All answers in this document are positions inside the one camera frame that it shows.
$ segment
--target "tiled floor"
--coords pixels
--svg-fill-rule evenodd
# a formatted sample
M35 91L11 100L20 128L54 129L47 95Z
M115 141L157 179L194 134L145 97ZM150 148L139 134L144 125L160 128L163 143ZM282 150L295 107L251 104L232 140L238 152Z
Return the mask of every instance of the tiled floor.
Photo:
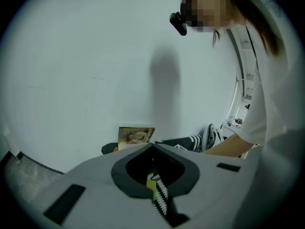
M47 170L26 157L21 161L14 156L4 168L4 179L16 198L31 203L33 198L61 175Z

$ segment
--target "black and white striped object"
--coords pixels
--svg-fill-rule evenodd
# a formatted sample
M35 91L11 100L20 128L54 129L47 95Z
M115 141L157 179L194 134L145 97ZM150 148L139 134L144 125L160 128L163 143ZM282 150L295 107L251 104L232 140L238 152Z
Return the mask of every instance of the black and white striped object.
M167 188L161 180L156 182L156 188L156 200L153 204L160 214L166 217L168 199Z
M201 144L202 135L193 135L189 138L191 139L192 143L194 143L193 151L195 151L195 149Z

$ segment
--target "dark hair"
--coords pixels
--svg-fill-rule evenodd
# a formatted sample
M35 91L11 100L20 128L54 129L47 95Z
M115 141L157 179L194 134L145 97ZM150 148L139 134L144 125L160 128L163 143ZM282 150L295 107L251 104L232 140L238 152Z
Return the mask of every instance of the dark hair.
M279 41L277 36L273 33L269 23L259 11L259 9L252 3L251 0L230 0L231 3L236 6L241 14L256 28L259 33L265 51L267 51L266 44L268 44L270 51L273 55L279 54ZM189 15L187 11L191 11L191 0L185 0L181 3L180 11L185 21L192 21L195 26L200 26L200 22L197 20L196 15ZM215 45L216 38L220 38L220 34L217 30L214 30L213 34L213 46Z

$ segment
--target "white shirt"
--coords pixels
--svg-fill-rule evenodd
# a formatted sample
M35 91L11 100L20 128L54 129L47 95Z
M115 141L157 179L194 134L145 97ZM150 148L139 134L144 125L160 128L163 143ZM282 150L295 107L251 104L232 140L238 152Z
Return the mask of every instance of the white shirt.
M288 129L305 126L304 51L291 22L274 0L252 0L284 45L279 56L267 55L255 27L247 25L257 57L252 102L237 134L264 145Z

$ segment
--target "white wall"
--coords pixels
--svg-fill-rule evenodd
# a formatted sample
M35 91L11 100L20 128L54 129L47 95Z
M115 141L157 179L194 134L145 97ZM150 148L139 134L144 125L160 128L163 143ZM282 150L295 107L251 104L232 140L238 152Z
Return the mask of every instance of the white wall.
M234 94L228 35L169 23L181 0L30 0L0 48L0 102L15 145L67 172L117 141L119 123L154 140L221 125Z
M251 104L248 101L242 100L242 102L240 103L238 112L236 114L236 119L242 119L244 121L244 119L246 118L247 112L248 110L245 108L246 105Z

